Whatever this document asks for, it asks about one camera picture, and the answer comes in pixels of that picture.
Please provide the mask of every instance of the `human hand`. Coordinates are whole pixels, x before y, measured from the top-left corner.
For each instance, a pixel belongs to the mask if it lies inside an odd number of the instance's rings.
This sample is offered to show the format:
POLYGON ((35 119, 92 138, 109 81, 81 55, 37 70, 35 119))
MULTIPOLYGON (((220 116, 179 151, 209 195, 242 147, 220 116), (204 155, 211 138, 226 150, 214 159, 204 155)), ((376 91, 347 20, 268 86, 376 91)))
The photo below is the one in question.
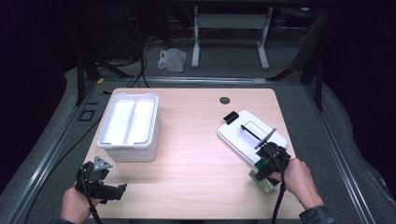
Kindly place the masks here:
MULTIPOLYGON (((268 177, 279 182, 282 180, 279 172, 273 172, 268 177)), ((305 210, 323 205, 323 201, 315 187, 314 179, 305 162, 299 159, 290 160, 284 178, 286 189, 296 196, 305 210)))
MULTIPOLYGON (((101 199, 92 199, 92 204, 96 206, 101 201, 101 199)), ((75 187, 67 189, 62 199, 60 218, 79 224, 84 223, 90 215, 91 210, 87 197, 79 193, 75 187)))

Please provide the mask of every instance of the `black sleeve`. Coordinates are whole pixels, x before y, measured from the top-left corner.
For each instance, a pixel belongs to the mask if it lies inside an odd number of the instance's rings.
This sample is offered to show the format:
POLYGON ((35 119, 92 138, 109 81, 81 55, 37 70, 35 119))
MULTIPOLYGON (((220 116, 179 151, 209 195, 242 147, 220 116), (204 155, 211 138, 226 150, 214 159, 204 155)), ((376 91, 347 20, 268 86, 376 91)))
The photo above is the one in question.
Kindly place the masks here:
POLYGON ((325 206, 310 208, 300 214, 300 220, 304 224, 335 224, 330 209, 325 206))
POLYGON ((73 222, 69 222, 67 220, 61 219, 59 217, 52 218, 49 221, 49 224, 74 224, 73 222))

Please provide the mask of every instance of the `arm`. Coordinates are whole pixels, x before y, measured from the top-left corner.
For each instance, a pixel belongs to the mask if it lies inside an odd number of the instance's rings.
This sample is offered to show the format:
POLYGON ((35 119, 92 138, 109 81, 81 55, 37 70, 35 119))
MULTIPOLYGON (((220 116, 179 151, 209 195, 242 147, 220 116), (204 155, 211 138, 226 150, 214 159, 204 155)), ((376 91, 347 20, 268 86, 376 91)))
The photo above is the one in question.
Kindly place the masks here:
MULTIPOLYGON (((286 189, 294 194, 305 209, 300 214, 303 223, 335 223, 330 210, 320 198, 314 179, 305 162, 299 159, 289 161, 285 171, 286 189)), ((268 177, 281 181, 280 173, 275 172, 268 177)))

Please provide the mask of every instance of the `white storage bin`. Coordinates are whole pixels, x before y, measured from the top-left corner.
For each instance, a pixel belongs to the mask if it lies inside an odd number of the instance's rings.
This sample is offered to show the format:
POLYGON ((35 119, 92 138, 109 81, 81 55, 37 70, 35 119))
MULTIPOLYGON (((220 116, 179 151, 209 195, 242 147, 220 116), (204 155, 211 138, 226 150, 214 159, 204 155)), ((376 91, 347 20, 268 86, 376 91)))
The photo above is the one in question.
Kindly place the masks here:
POLYGON ((153 161, 160 132, 158 101, 153 93, 114 95, 97 145, 113 161, 153 161))

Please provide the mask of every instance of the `wooden table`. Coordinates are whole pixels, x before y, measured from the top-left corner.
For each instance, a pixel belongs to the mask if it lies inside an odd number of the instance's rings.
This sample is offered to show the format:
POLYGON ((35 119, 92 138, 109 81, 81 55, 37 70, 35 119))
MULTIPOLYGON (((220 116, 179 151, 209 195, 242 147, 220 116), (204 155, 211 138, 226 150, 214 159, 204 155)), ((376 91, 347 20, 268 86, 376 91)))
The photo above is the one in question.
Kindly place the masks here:
MULTIPOLYGON (((159 96, 160 137, 153 162, 114 162, 96 145, 103 121, 86 161, 94 156, 113 163, 105 183, 127 183, 120 201, 97 206, 102 218, 266 219, 271 218, 278 187, 262 192, 248 175, 251 165, 220 140, 217 129, 230 112, 248 110, 288 141, 294 150, 276 95, 269 89, 116 89, 117 93, 159 96), (219 99, 231 102, 222 104, 219 99)), ((285 193, 278 218, 298 218, 304 211, 285 193)))

